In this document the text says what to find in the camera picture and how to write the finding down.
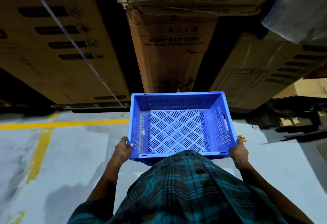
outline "stacked cardboard boxes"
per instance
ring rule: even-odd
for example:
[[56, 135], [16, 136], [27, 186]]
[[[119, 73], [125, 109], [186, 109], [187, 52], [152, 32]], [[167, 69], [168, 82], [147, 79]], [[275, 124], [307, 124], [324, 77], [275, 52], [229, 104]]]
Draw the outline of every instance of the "stacked cardboard boxes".
[[232, 111], [248, 112], [327, 61], [327, 46], [294, 44], [268, 32], [243, 33], [211, 86], [224, 91]]
[[255, 15], [266, 0], [119, 0], [145, 92], [192, 91], [219, 16]]
[[[95, 0], [45, 1], [127, 106], [130, 93]], [[120, 106], [39, 0], [0, 0], [0, 5], [0, 67], [56, 104]]]

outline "white plastic wrap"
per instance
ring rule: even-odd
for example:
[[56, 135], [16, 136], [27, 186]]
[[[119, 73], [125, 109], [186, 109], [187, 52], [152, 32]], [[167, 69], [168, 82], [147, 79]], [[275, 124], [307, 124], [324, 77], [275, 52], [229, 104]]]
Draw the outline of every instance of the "white plastic wrap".
[[276, 0], [262, 24], [285, 39], [300, 43], [327, 37], [327, 0]]

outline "hand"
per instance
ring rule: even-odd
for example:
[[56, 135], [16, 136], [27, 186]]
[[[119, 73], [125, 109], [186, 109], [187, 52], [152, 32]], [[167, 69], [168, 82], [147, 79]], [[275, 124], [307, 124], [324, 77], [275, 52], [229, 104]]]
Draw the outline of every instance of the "hand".
[[238, 138], [237, 145], [235, 147], [231, 147], [228, 150], [229, 156], [234, 160], [234, 164], [237, 169], [243, 170], [251, 167], [248, 162], [248, 150], [245, 148], [243, 141]]
[[133, 144], [130, 143], [127, 147], [127, 137], [122, 137], [120, 142], [115, 146], [115, 151], [109, 161], [112, 162], [114, 165], [121, 167], [123, 163], [125, 163], [130, 155], [132, 154]]

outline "plaid shirt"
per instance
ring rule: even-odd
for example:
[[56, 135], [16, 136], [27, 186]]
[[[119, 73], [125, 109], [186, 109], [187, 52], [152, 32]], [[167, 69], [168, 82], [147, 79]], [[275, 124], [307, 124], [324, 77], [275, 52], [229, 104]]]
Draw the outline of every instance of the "plaid shirt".
[[302, 223], [281, 214], [259, 188], [194, 151], [167, 157], [143, 173], [112, 216], [115, 187], [79, 205], [78, 223]]

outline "person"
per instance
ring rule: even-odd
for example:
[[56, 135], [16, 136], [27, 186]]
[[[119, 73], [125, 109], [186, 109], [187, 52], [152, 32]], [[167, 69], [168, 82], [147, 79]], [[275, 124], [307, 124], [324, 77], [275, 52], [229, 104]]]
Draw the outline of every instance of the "person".
[[240, 139], [229, 156], [243, 181], [195, 151], [182, 151], [143, 173], [113, 215], [119, 169], [133, 148], [126, 144], [123, 137], [103, 176], [68, 224], [313, 223], [253, 168]]

